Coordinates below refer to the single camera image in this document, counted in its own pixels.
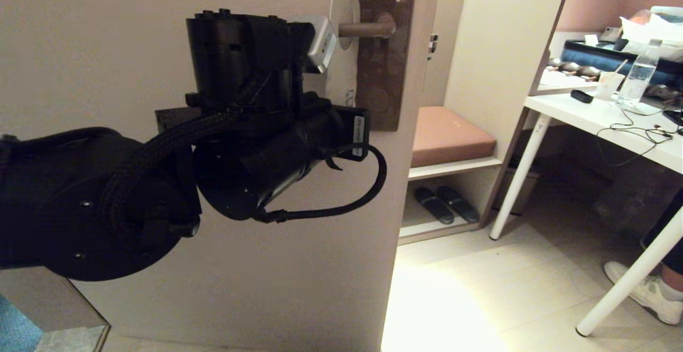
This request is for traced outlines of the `beige door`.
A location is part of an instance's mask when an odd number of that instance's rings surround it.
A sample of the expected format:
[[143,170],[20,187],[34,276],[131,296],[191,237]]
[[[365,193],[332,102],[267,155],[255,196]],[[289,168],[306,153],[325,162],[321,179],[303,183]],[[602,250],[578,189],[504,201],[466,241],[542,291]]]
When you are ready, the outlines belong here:
[[[327,14],[332,0],[0,0],[0,133],[107,126],[146,141],[154,111],[195,90],[185,20],[202,10]],[[76,288],[121,335],[286,352],[419,349],[391,307],[403,202],[435,0],[415,0],[399,128],[367,206],[338,218],[235,222],[203,207],[198,234],[142,272]]]

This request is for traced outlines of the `do-not-disturb door hanger sign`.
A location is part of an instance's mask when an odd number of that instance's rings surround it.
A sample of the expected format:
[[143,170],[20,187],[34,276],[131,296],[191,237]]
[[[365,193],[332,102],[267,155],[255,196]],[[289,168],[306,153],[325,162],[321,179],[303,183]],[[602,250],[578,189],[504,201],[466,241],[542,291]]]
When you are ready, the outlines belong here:
[[331,0],[329,19],[337,44],[327,70],[327,97],[337,106],[354,107],[357,94],[358,38],[343,37],[340,26],[360,21],[359,0]]

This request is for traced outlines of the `beige waste bin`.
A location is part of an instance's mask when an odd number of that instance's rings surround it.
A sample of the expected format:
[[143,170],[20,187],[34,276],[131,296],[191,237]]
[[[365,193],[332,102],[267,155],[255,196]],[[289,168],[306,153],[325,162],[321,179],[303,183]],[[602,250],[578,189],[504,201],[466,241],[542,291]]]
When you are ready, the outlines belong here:
[[[519,163],[521,161],[521,156],[518,155],[513,155],[511,158],[505,172],[503,175],[503,180],[502,184],[500,185],[497,196],[494,199],[492,209],[495,211],[499,211],[500,208],[502,207],[504,198],[510,188],[510,184],[512,182],[512,179],[515,176],[515,173],[517,172],[517,169],[519,167]],[[517,198],[515,199],[515,202],[511,208],[510,214],[514,216],[522,216],[523,211],[525,209],[525,206],[527,205],[527,202],[529,201],[529,198],[534,191],[534,188],[541,177],[541,168],[539,167],[539,164],[536,161],[533,161],[531,164],[531,167],[529,168],[529,172],[527,173],[522,186],[520,187],[519,194]]]

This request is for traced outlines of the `grey plastic bag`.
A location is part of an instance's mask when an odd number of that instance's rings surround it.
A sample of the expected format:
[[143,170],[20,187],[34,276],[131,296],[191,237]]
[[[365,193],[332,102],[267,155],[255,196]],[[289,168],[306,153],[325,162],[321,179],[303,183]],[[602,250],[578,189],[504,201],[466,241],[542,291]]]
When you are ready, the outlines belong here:
[[656,174],[620,175],[593,203],[593,211],[602,223],[619,234],[644,236],[654,221],[657,187]]

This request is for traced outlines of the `white table with round legs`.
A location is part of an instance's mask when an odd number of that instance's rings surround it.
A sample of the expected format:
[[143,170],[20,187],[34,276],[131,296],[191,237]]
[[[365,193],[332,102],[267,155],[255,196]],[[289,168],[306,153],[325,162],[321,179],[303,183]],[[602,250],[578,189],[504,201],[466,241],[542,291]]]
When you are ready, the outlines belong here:
[[[680,128],[651,106],[640,104],[637,111],[626,112],[607,101],[596,100],[585,104],[571,98],[570,94],[547,94],[527,97],[523,111],[536,111],[538,116],[517,172],[490,230],[489,236],[493,240],[500,238],[520,187],[554,119],[683,175],[683,135],[680,134]],[[625,124],[627,119],[633,121],[634,127],[654,128],[659,125],[666,133],[666,141],[649,146],[644,138],[637,138],[634,133],[616,130],[616,124]],[[680,241],[683,241],[683,207],[676,211],[647,250],[625,272],[625,276],[576,325],[576,333],[588,337]]]

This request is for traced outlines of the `brown seat cushion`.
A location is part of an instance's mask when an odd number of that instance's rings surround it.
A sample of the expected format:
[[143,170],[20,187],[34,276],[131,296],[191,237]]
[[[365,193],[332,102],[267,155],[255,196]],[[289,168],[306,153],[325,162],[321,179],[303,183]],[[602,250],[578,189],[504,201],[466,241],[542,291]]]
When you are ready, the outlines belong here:
[[497,140],[485,130],[443,106],[418,111],[411,167],[491,157]]

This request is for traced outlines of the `white plastic bag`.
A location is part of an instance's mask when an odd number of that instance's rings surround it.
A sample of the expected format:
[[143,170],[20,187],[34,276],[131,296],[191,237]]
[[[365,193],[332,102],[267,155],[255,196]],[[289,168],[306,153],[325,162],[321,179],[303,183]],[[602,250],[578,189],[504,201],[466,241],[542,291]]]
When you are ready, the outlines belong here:
[[683,63],[683,9],[653,6],[641,10],[630,19],[621,17],[623,52],[644,53],[652,40],[661,41],[659,56],[669,62]]

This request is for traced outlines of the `dark blue bag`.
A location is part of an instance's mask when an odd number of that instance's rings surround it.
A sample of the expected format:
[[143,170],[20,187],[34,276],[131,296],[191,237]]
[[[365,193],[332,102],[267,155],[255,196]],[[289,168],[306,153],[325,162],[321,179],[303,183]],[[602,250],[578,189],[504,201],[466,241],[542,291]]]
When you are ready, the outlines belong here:
[[[579,66],[593,66],[602,71],[613,71],[624,60],[627,64],[620,70],[628,75],[637,54],[615,51],[611,46],[588,46],[582,41],[565,41],[560,54],[562,62],[574,62]],[[683,88],[683,63],[659,59],[655,73],[650,80],[651,85],[666,85],[672,88]]]

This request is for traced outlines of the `brown door lock plate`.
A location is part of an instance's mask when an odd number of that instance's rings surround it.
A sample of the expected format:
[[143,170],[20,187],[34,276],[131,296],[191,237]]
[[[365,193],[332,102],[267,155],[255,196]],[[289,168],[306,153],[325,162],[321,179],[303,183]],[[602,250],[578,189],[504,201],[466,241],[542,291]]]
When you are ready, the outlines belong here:
[[389,37],[358,40],[356,104],[370,111],[373,131],[399,127],[414,1],[359,0],[360,22],[378,23],[390,15],[395,23]]

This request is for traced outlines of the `cream bench cabinet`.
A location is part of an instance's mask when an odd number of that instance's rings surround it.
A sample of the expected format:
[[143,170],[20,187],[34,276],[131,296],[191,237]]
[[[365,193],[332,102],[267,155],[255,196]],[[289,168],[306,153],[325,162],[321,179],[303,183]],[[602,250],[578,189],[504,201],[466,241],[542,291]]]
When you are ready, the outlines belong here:
[[[493,203],[527,116],[523,104],[538,85],[564,2],[434,0],[430,33],[436,49],[417,97],[416,136],[451,138],[456,130],[444,124],[425,130],[427,111],[450,111],[493,136],[496,145],[485,157],[410,168],[399,245],[485,228],[495,216]],[[442,224],[417,203],[417,188],[442,185],[463,196],[480,218]]]

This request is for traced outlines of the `clear plastic water bottle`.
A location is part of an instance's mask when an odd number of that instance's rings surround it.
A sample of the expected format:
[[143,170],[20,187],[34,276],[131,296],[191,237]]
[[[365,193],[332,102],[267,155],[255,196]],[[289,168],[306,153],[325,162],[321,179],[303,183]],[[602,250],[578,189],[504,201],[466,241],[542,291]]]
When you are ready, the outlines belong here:
[[661,40],[652,39],[645,50],[637,56],[617,95],[617,106],[622,109],[629,109],[639,104],[656,71],[662,43]]

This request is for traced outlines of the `white paper cup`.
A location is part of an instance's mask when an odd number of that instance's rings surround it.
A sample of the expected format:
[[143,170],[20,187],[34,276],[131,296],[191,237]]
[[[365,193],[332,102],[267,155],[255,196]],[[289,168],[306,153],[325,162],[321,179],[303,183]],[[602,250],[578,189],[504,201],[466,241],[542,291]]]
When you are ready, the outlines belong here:
[[602,71],[598,80],[593,97],[598,100],[610,101],[618,87],[624,82],[625,76],[621,73],[622,68],[629,62],[625,59],[613,71]]

